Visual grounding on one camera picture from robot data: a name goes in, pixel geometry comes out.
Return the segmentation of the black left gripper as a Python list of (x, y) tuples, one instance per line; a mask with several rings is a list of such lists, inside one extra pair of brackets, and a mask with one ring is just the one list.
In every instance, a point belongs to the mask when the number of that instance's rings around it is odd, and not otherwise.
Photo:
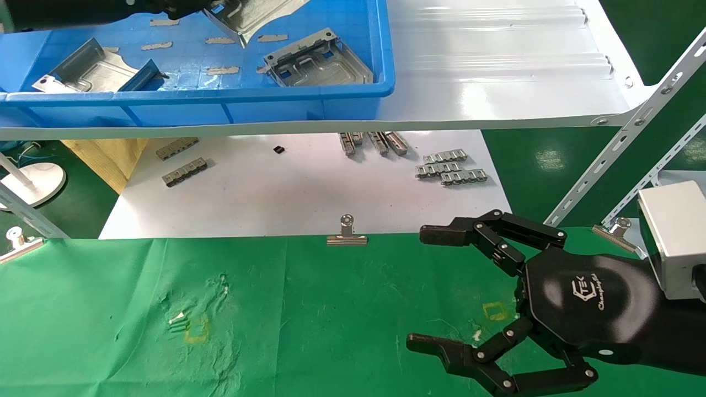
[(9, 1), (8, 32), (24, 33), (114, 23), (134, 13), (171, 20), (210, 8), (217, 1)]

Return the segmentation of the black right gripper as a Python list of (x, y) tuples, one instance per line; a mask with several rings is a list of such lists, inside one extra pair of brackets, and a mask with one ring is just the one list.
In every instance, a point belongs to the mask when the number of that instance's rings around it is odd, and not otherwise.
[[(419, 239), (426, 245), (474, 246), (508, 276), (523, 274), (524, 313), (532, 320), (516, 319), (479, 347), (415, 332), (406, 339), (411, 352), (438, 357), (446, 373), (473, 379), (492, 396), (587, 389), (598, 373), (583, 356), (651, 366), (663, 357), (656, 337), (663, 294), (640, 260), (571, 254), (562, 250), (567, 239), (562, 230), (500, 210), (454, 218), (448, 226), (425, 224)], [(543, 252), (526, 263), (512, 242)], [(565, 366), (514, 375), (501, 369), (498, 359), (530, 336)]]

